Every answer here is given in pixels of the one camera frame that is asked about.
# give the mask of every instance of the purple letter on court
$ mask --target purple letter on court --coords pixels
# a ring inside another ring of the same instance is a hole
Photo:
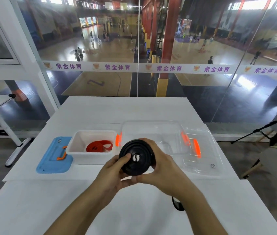
[[[259,73],[261,68],[256,68],[255,73]]]

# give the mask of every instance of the hand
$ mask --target hand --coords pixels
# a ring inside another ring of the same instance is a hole
[[[185,188],[193,186],[193,183],[174,162],[173,158],[165,154],[153,140],[147,138],[140,138],[140,140],[151,146],[155,154],[156,166],[152,173],[133,176],[132,182],[156,186],[165,194],[181,200]]]
[[[119,190],[136,184],[131,179],[122,180],[129,176],[121,170],[121,167],[130,160],[131,154],[128,153],[125,157],[118,158],[119,155],[115,155],[106,162],[89,187],[92,194],[96,194],[99,199],[99,209],[105,208]]]

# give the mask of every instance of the white table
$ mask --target white table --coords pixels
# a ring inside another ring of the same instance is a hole
[[[72,164],[70,169],[62,174],[38,174],[35,169],[55,137],[73,136],[76,131],[82,129],[119,131],[121,123],[127,120],[175,120],[183,126],[208,130],[187,98],[70,96],[48,120],[3,181],[85,180],[86,178],[93,180],[102,165]],[[214,142],[214,147],[217,148],[223,162],[223,173],[219,177],[189,172],[186,174],[198,180],[207,178],[238,180],[219,145]]]
[[[8,95],[0,95],[0,106],[10,101],[12,97]],[[11,130],[9,125],[4,121],[3,117],[0,115],[0,126],[2,129],[11,137],[11,139],[14,141],[14,143],[17,145],[16,150],[11,154],[9,159],[7,160],[5,166],[10,167],[15,160],[15,158],[18,156],[22,148],[31,140],[31,138],[27,138],[23,142],[19,140],[19,138],[15,135],[15,133]]]
[[[231,235],[277,235],[277,222],[247,180],[195,180]],[[90,181],[9,181],[0,190],[0,235],[42,235]],[[157,188],[137,184],[118,192],[88,233],[192,234],[185,212]]]

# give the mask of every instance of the black coil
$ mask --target black coil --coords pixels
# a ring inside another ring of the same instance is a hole
[[[152,148],[143,140],[135,139],[127,142],[122,147],[119,158],[127,153],[131,154],[131,159],[122,167],[122,171],[128,175],[141,175],[148,170],[149,166],[156,164]]]

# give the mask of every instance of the white pillar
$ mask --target white pillar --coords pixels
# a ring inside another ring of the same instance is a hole
[[[22,78],[33,83],[48,114],[52,116],[60,104],[16,0],[0,0],[0,27],[24,70],[26,76]]]

